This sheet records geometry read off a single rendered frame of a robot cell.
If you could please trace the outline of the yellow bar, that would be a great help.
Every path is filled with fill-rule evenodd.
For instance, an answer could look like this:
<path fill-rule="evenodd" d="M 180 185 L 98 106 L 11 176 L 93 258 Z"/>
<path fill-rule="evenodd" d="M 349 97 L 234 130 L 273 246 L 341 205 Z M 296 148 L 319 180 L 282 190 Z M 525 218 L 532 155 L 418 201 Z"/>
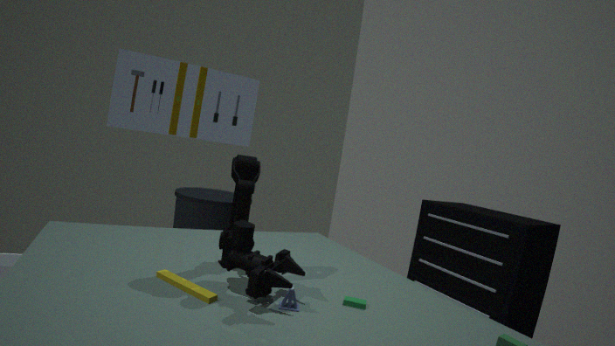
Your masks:
<path fill-rule="evenodd" d="M 218 295 L 213 292 L 200 287 L 197 284 L 190 282 L 168 270 L 160 270 L 156 272 L 156 277 L 159 279 L 165 280 L 169 284 L 174 287 L 178 287 L 184 292 L 197 297 L 199 300 L 204 301 L 206 303 L 213 303 L 217 301 Z"/>

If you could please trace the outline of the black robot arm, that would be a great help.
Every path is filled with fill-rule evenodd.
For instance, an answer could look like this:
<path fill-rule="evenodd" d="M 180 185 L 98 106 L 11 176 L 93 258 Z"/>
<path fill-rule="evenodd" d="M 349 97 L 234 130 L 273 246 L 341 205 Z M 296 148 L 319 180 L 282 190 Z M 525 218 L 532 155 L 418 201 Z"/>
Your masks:
<path fill-rule="evenodd" d="M 260 173 L 260 161 L 257 157 L 237 155 L 232 159 L 231 177 L 236 186 L 231 205 L 231 218 L 220 232 L 219 249 L 223 249 L 222 259 L 218 262 L 222 268 L 243 270 L 246 255 L 254 246 L 253 234 L 255 224 L 248 222 L 252 203 L 254 184 Z M 269 287 L 257 294 L 245 290 L 246 294 L 257 299 L 266 298 L 272 289 Z"/>

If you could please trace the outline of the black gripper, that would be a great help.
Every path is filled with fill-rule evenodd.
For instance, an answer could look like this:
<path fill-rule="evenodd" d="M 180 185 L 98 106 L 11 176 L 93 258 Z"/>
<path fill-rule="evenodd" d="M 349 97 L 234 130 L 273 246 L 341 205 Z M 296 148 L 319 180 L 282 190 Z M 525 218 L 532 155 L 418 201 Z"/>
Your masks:
<path fill-rule="evenodd" d="M 250 292 L 255 294 L 269 287 L 293 288 L 293 284 L 278 273 L 289 272 L 305 275 L 305 272 L 290 256 L 290 252 L 285 249 L 276 253 L 274 262 L 272 255 L 261 255 L 259 250 L 250 251 L 244 259 L 243 270 L 249 275 L 247 286 Z"/>

